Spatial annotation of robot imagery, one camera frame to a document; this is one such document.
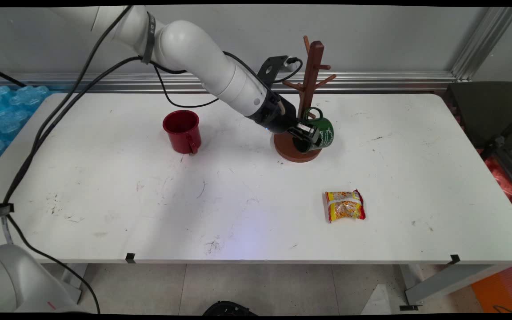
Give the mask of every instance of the green mug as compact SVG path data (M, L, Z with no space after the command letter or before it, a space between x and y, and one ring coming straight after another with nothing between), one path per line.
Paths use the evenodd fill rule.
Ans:
M319 118L308 119L309 111L315 109L319 112ZM303 113L303 119L307 124L317 127L319 131L319 138L315 144L311 142L293 138L293 144L297 151L307 153L311 150L329 147L333 142L333 125L327 118L323 117L323 112L319 108L311 107Z

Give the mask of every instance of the table top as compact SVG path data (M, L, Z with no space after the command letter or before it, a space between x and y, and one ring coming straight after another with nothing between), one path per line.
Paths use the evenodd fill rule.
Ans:
M0 158L0 201L64 95L47 98ZM85 95L41 146L12 215L32 245L67 263L134 253L137 263L445 264L457 254L512 264L512 205L440 97L316 95L313 105L335 140L296 164L221 101L195 109L203 142L190 156L162 129L176 110L163 95ZM324 192L355 189L366 219L329 223Z

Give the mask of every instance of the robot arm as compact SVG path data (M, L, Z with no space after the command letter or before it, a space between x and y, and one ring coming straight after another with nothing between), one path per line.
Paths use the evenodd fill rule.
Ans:
M124 8L126 6L51 10L86 30L101 34ZM143 55L148 40L148 27L149 15L145 6L134 6L108 37ZM316 128L301 123L293 105L282 98L277 101L275 95L271 95L252 74L225 56L200 27L178 20L167 25L156 21L155 29L151 60L173 71L189 71L201 80L202 86L209 93L273 133L290 132L310 142L317 140Z

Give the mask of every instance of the yellow snack package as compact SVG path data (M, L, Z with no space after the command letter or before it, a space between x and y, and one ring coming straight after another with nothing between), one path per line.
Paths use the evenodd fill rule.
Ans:
M364 208L361 194L353 192L326 192L329 222L342 217L354 217L364 220Z

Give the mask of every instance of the red cup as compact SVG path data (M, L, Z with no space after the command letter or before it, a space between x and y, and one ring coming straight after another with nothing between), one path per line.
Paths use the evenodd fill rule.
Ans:
M199 116L193 111L178 110L163 119L163 129L169 135L173 150L196 154L201 146Z

